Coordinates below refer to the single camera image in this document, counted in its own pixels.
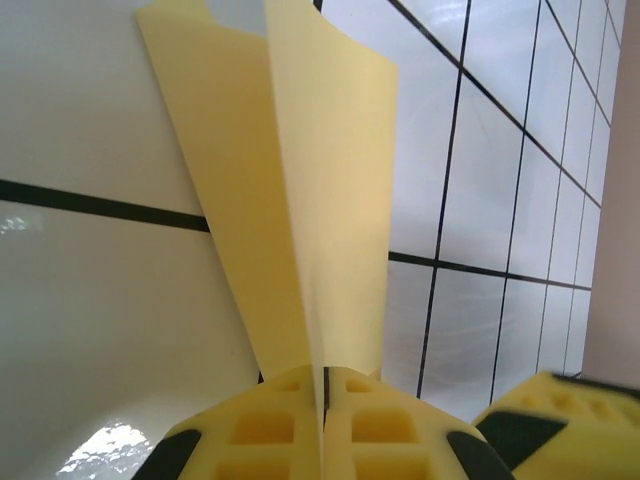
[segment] tile wall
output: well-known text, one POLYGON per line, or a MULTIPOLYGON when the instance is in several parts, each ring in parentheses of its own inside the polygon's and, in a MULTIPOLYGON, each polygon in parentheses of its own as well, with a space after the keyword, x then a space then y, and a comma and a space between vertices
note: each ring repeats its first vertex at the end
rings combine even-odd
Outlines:
MULTIPOLYGON (((145 3, 0 4, 7 478, 130 478, 258 377, 145 3)), ((260 3, 209 1, 259 33, 260 3)), ((538 369, 579 372, 624 0, 315 3, 400 71, 386 379, 470 420, 538 369)))

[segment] tiled floor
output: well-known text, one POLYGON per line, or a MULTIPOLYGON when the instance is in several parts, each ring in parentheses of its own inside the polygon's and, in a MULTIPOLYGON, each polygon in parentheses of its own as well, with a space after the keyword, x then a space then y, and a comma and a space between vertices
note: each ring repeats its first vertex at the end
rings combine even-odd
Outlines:
MULTIPOLYGON (((7 478, 130 478, 175 421, 257 379, 145 3, 0 5, 7 478)), ((261 0, 208 3, 265 31, 261 0)), ((536 369, 577 373, 625 1, 320 3, 399 66, 384 377, 471 420, 536 369)))

